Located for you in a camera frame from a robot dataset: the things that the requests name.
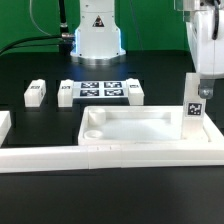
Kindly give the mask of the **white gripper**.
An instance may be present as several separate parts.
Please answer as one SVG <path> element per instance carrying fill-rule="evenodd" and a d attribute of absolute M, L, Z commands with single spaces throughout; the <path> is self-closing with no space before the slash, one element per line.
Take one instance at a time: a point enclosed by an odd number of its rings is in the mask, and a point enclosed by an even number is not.
<path fill-rule="evenodd" d="M 200 74 L 198 94 L 211 99 L 214 80 L 224 78 L 224 10 L 219 11 L 217 39 L 213 40 L 214 11 L 196 11 L 186 23 L 187 38 L 195 70 Z"/>

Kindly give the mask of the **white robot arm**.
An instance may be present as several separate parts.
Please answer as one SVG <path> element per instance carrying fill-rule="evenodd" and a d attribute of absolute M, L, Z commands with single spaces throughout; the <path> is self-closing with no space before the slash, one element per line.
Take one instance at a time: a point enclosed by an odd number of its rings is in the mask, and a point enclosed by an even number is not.
<path fill-rule="evenodd" d="M 126 54 L 115 23 L 115 0 L 79 0 L 80 24 L 71 56 L 92 64 Z M 174 0 L 183 13 L 188 45 L 199 74 L 199 96 L 213 97 L 214 82 L 224 78 L 224 0 Z"/>

